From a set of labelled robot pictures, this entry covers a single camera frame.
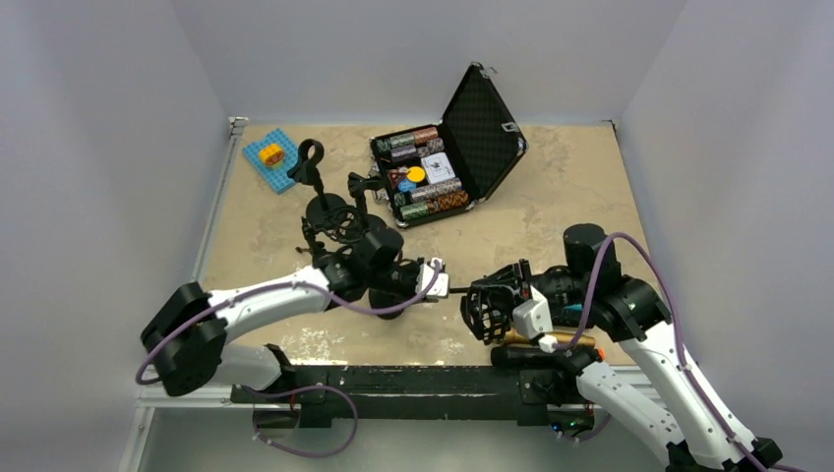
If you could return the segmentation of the black microphone orange end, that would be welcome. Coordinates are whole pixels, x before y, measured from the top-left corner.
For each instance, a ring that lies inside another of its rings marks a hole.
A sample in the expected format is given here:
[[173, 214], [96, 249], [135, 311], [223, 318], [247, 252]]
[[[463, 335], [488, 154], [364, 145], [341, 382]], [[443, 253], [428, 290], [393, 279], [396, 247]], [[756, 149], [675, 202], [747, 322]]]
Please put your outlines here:
[[581, 345], [553, 353], [536, 348], [501, 346], [491, 350], [490, 360], [496, 368], [541, 368], [580, 372], [593, 363], [604, 361], [605, 357], [598, 349]]

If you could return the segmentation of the gold microphone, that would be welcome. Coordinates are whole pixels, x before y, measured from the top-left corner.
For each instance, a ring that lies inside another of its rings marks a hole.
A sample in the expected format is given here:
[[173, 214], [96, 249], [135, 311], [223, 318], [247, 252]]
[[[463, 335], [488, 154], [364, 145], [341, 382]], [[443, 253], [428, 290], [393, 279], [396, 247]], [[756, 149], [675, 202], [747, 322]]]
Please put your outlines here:
[[[557, 330], [548, 332], [548, 335], [554, 337], [558, 343], [566, 344], [574, 338], [575, 332]], [[595, 347], [596, 339], [593, 336], [583, 334], [579, 337], [577, 344], [581, 346]], [[530, 340], [529, 338], [521, 335], [517, 330], [512, 328], [505, 334], [504, 338], [500, 341], [500, 345], [537, 346], [538, 342]]]

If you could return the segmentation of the black round-base mic stand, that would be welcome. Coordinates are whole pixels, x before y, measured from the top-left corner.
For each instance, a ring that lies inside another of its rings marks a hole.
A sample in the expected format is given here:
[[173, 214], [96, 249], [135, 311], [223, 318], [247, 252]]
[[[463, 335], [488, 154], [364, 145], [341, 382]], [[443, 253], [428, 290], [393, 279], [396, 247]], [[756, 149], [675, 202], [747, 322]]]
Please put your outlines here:
[[329, 219], [333, 216], [333, 212], [345, 207], [346, 201], [340, 195], [325, 191], [324, 181], [318, 168], [325, 156], [323, 144], [315, 139], [306, 139], [298, 146], [297, 155], [297, 162], [287, 171], [287, 176], [296, 183], [312, 187], [316, 193], [307, 203], [306, 220], [313, 226], [332, 225]]

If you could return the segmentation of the shock-mount round-base stand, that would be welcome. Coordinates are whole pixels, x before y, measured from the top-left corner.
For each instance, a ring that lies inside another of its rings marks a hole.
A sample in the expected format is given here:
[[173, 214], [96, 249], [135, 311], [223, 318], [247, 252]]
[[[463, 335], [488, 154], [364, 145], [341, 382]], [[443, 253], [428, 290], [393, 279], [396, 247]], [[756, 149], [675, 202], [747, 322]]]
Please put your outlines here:
[[[378, 298], [378, 280], [369, 287], [373, 308], [386, 308], [400, 303], [385, 303]], [[461, 317], [476, 339], [485, 344], [501, 341], [512, 326], [512, 310], [517, 303], [521, 281], [519, 263], [506, 265], [483, 276], [467, 287], [451, 288], [449, 294], [461, 296]]]

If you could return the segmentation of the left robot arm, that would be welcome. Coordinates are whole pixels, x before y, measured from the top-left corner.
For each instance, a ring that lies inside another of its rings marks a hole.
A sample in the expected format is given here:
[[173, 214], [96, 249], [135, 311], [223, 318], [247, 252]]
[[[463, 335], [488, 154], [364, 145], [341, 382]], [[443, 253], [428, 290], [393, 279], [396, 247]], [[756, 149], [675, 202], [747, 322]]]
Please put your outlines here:
[[284, 400], [293, 376], [277, 348], [236, 346], [234, 340], [335, 307], [382, 317], [446, 297], [445, 263], [432, 258], [407, 264], [399, 256], [403, 244], [392, 228], [370, 230], [336, 251], [312, 247], [309, 265], [266, 282], [215, 291], [197, 281], [180, 285], [140, 335], [147, 356], [136, 383], [162, 384], [171, 397], [207, 384], [241, 384], [267, 401]]

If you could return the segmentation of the black tripod mic stand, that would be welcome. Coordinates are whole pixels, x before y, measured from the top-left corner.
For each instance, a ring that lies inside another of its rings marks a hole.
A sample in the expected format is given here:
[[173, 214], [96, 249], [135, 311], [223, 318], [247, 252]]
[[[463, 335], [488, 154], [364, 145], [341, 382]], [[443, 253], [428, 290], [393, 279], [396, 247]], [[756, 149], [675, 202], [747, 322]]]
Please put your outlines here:
[[343, 205], [326, 210], [324, 220], [318, 223], [302, 216], [301, 231], [306, 246], [296, 246], [294, 251], [297, 254], [309, 254], [315, 262], [328, 254], [326, 243], [318, 239], [320, 235], [336, 243], [339, 246], [338, 252], [344, 252], [361, 239], [366, 229], [361, 221], [359, 209]]

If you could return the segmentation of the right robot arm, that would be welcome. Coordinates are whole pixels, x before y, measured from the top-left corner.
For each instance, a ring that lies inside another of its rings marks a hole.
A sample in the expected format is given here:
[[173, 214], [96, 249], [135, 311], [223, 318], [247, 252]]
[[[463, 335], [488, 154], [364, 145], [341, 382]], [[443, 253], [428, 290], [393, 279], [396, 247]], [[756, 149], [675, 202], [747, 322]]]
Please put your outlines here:
[[616, 378], [603, 360], [586, 358], [555, 369], [552, 386], [566, 400], [580, 395], [638, 436], [668, 471], [771, 471], [783, 453], [732, 412], [689, 354], [676, 304], [667, 287], [626, 275], [615, 242], [622, 239], [651, 261], [636, 240], [593, 223], [563, 235], [566, 262], [533, 275], [521, 266], [520, 303], [511, 312], [518, 333], [570, 362], [578, 339], [559, 341], [551, 330], [558, 308], [581, 308], [578, 328], [595, 325], [619, 345], [650, 381], [654, 401]]

